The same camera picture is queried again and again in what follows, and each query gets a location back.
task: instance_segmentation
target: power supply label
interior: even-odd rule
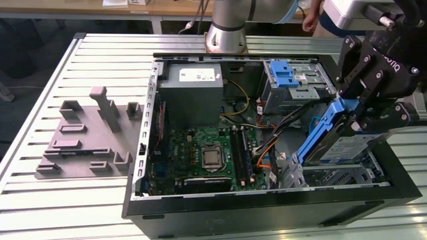
[[[182,68],[178,70],[180,82],[209,82],[214,80],[213,68]]]

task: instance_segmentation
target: motherboard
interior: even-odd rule
[[[256,146],[250,127],[172,129],[166,157],[149,166],[150,194],[265,189],[262,171],[250,162]]]

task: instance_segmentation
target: blue drive bay latch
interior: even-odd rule
[[[277,88],[297,88],[300,83],[293,78],[293,70],[286,61],[270,61],[269,71]]]

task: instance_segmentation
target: sticker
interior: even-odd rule
[[[293,75],[293,78],[294,78],[294,80],[306,80],[306,78],[305,78],[305,75],[304,74],[301,74],[301,75]]]
[[[213,68],[182,68],[178,70],[180,82],[209,82],[214,81]]]
[[[273,174],[272,171],[269,172],[269,179],[270,179],[270,181],[272,181],[273,183],[276,183],[277,177],[276,177],[276,175]]]
[[[352,160],[368,147],[368,141],[376,139],[381,134],[360,134],[354,136],[341,136],[328,149],[321,162],[337,163]]]
[[[130,14],[148,14],[148,11],[129,11]]]
[[[261,106],[256,106],[256,112],[258,115],[262,115],[262,107]]]

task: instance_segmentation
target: slotted metal table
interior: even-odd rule
[[[326,54],[334,60],[341,49],[338,39],[300,37],[249,36],[246,45],[249,53]],[[80,34],[72,40],[0,163],[1,240],[146,239],[132,222],[121,219],[125,177],[37,180],[34,169],[60,121],[64,100],[93,106],[90,87],[106,86],[108,98],[116,105],[136,101],[142,104],[152,54],[202,51],[202,37],[190,35]],[[425,133],[427,128],[412,129],[388,140],[424,197],[346,226],[197,239],[427,239]]]

